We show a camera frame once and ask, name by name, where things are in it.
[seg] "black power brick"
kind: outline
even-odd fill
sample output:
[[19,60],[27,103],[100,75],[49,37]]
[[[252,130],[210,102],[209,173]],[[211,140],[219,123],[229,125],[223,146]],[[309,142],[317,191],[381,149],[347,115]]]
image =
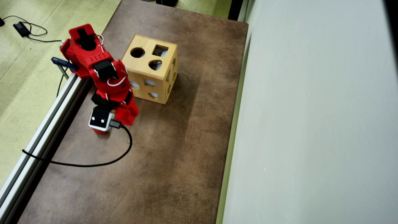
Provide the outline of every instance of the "black power brick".
[[17,22],[13,26],[18,31],[18,33],[21,35],[21,37],[27,37],[30,34],[29,30],[26,28],[26,26],[22,22]]

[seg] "gray wall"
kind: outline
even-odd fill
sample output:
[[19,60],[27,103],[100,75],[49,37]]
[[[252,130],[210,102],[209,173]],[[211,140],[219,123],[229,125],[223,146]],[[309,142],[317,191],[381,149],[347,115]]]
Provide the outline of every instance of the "gray wall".
[[224,223],[398,223],[398,80],[382,2],[248,10]]

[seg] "brown table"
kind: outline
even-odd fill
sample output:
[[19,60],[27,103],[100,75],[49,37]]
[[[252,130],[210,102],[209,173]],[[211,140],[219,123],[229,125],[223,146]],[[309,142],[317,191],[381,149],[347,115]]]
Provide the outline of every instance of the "brown table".
[[[50,164],[19,223],[215,223],[248,25],[123,0],[103,36],[121,58],[134,34],[178,44],[179,75],[166,105],[136,98],[131,152],[97,168]],[[128,147],[96,135],[86,96],[53,157],[93,164]]]

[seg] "blue clamp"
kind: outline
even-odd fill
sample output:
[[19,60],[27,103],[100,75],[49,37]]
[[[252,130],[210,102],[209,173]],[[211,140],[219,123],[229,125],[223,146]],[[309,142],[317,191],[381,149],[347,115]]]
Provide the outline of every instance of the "blue clamp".
[[59,66],[62,66],[62,67],[66,67],[66,68],[68,68],[69,70],[72,70],[72,71],[76,71],[79,68],[76,65],[74,65],[74,64],[72,64],[72,63],[70,63],[68,61],[62,60],[60,58],[57,58],[57,57],[52,57],[51,61],[54,64],[56,64],[56,65],[59,65]]

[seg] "wooden cube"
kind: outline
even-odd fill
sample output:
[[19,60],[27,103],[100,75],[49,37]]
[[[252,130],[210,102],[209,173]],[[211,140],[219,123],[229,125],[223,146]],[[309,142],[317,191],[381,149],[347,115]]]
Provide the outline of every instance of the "wooden cube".
[[134,97],[166,104],[178,73],[176,44],[136,34],[122,62]]

